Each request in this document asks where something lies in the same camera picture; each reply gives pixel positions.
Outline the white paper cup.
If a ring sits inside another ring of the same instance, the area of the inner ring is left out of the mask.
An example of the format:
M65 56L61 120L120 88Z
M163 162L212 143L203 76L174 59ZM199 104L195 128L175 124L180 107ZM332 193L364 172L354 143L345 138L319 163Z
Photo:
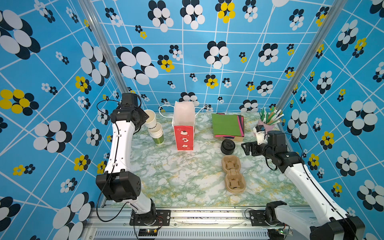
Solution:
M148 130L153 130L157 126L156 113L152 110L145 110L145 113L149 116L145 122L145 126Z

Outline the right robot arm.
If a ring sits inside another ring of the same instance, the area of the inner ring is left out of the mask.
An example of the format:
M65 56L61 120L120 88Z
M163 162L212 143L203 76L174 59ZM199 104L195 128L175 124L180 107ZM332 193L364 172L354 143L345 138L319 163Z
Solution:
M266 206L265 221L270 226L286 224L308 240L362 240L365 224L340 207L312 176L302 157L290 152L286 135L281 131L257 132L257 140L241 144L247 156L263 156L271 160L297 187L316 219L294 210L283 201Z

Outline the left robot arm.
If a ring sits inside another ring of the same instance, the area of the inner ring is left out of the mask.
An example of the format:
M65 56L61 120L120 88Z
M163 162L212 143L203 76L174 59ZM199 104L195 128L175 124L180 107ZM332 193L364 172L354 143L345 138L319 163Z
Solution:
M133 136L149 119L141 105L139 95L124 93L110 114L112 147L104 173L96 177L96 185L107 200L129 205L134 220L152 225L157 220L155 203L142 192L141 179L132 173L130 161Z

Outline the red white paper bag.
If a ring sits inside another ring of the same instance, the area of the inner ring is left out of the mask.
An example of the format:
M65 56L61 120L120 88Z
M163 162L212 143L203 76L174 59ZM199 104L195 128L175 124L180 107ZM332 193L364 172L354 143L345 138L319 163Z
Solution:
M172 126L178 151L194 150L195 106L192 102L176 102Z

